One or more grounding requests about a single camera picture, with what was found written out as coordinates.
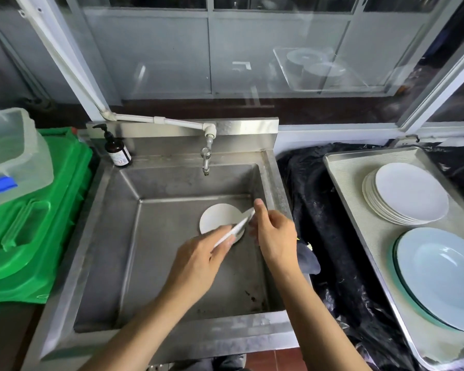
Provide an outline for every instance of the sink basin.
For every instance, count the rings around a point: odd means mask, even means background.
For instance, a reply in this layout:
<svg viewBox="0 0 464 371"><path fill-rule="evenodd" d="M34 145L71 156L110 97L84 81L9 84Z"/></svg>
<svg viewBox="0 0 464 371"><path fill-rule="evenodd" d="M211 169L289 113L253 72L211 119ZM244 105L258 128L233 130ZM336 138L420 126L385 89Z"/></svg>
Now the sink basin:
<svg viewBox="0 0 464 371"><path fill-rule="evenodd" d="M93 233L93 264L74 324L78 333L119 328L161 290L179 246L198 236L203 212L217 203L246 211L265 200L256 164L112 169ZM183 322L281 311L284 306L259 246L245 232L211 289Z"/></svg>

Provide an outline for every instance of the forearm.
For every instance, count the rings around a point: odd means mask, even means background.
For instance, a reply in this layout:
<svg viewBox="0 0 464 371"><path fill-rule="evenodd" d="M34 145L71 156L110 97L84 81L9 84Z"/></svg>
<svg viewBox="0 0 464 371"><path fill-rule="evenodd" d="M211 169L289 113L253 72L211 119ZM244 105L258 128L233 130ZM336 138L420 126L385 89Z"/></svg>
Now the forearm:
<svg viewBox="0 0 464 371"><path fill-rule="evenodd" d="M300 269L272 274L310 371L370 370Z"/></svg>
<svg viewBox="0 0 464 371"><path fill-rule="evenodd" d="M143 371L188 307L163 294L144 307L79 371Z"/></svg>

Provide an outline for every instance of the red tile floor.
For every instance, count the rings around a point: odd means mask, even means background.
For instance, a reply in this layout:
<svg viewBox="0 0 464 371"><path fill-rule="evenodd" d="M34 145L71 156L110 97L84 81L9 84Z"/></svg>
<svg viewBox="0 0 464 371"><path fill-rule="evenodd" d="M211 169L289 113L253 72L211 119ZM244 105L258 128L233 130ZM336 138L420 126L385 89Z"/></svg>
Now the red tile floor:
<svg viewBox="0 0 464 371"><path fill-rule="evenodd" d="M299 348L248 353L246 368L251 371L307 371Z"/></svg>

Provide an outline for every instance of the sink rim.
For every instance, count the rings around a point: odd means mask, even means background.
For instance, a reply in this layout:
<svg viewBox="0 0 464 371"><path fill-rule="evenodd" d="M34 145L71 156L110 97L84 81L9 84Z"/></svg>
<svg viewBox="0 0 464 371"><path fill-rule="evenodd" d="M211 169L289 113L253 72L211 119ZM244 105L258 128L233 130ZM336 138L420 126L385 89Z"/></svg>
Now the sink rim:
<svg viewBox="0 0 464 371"><path fill-rule="evenodd" d="M152 156L135 158L129 170L158 167L196 167L200 168L201 156L198 154L176 155L171 157ZM256 164L260 171L265 192L266 205L277 209L291 218L284 186L278 172L277 162L272 150L260 152L215 153L211 163L218 165ZM66 258L63 261L64 276L57 278L56 287L40 319L37 331L31 342L22 370L31 369L43 358L64 357L66 350L101 346L118 330L75 333L74 321L86 286L93 248L90 240L99 217L103 198L114 171L119 170L102 159L96 172L93 185L71 239ZM167 340L160 346L152 362L169 362L177 357L201 358L242 352L253 352L298 346L285 310L234 317L209 318L186 321L177 324Z"/></svg>

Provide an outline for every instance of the clear plastic container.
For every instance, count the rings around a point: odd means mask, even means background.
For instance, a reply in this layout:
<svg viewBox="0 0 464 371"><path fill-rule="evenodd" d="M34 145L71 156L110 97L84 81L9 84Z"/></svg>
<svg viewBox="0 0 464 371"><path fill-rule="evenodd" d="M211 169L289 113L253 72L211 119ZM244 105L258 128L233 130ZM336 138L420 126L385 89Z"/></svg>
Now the clear plastic container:
<svg viewBox="0 0 464 371"><path fill-rule="evenodd" d="M50 150L22 108L0 111L0 204L53 181Z"/></svg>

